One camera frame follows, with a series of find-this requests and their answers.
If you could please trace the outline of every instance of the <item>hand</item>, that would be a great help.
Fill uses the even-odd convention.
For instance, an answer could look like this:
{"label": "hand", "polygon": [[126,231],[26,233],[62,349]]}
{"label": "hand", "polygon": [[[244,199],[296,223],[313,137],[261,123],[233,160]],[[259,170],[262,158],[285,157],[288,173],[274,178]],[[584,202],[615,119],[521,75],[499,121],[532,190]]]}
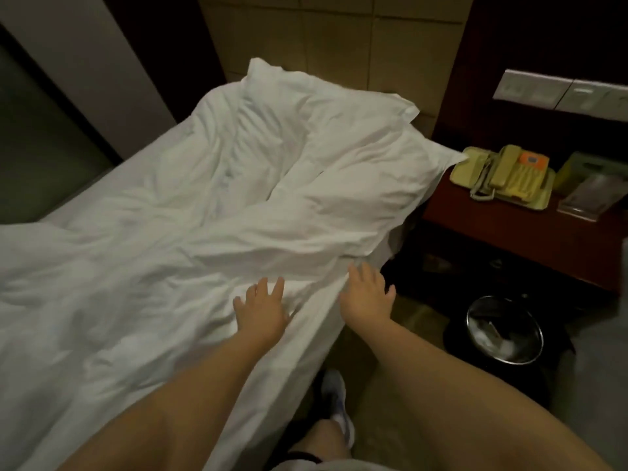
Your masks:
{"label": "hand", "polygon": [[279,342],[289,322],[281,306],[283,277],[277,279],[268,294],[268,278],[263,277],[246,290],[246,302],[238,296],[234,299],[238,333],[246,335],[267,352]]}
{"label": "hand", "polygon": [[394,286],[385,292],[386,282],[378,270],[363,262],[361,270],[349,265],[349,282],[340,293],[340,315],[358,335],[372,325],[390,319],[392,305],[397,295]]}

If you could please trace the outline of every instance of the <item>person's left arm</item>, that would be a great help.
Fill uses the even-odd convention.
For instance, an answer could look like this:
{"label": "person's left arm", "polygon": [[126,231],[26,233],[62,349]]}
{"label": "person's left arm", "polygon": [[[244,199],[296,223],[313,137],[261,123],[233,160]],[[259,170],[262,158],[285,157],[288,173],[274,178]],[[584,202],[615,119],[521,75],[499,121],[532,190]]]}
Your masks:
{"label": "person's left arm", "polygon": [[205,465],[250,372],[281,338],[283,278],[262,278],[234,300],[238,332],[110,421],[59,471],[177,470]]}

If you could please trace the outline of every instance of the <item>white sneaker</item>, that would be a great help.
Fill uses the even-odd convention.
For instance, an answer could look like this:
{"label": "white sneaker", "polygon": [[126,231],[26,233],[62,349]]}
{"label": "white sneaker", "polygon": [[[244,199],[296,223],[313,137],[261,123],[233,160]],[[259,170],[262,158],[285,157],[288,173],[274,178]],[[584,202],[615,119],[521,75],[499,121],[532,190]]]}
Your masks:
{"label": "white sneaker", "polygon": [[340,425],[347,448],[353,448],[356,442],[356,428],[345,409],[347,388],[340,372],[335,369],[327,370],[323,376],[320,391],[323,400],[330,403],[330,420],[334,420]]}

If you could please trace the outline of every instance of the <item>person's right arm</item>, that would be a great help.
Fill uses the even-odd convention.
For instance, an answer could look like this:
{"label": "person's right arm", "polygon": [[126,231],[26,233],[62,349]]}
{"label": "person's right arm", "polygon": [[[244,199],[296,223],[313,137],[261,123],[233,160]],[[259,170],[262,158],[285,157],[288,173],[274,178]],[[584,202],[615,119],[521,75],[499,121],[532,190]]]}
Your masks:
{"label": "person's right arm", "polygon": [[366,263],[349,266],[346,324],[369,345],[449,470],[610,470],[530,398],[390,319],[394,286]]}

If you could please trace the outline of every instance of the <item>person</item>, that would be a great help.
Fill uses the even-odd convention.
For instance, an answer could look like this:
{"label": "person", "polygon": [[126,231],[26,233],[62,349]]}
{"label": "person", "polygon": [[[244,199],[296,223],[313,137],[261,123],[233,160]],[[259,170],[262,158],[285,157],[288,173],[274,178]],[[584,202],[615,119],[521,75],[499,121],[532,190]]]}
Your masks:
{"label": "person", "polygon": [[[251,286],[233,306],[238,331],[200,363],[133,404],[92,436],[62,471],[203,468],[257,361],[282,337],[284,281]],[[395,288],[363,262],[349,266],[340,294],[345,323],[371,348],[396,384],[442,467],[457,470],[609,470],[581,439],[537,403],[492,375],[448,355],[390,319]],[[344,384],[328,372],[322,392],[330,419],[319,420],[277,471],[385,469],[351,459],[355,431]]]}

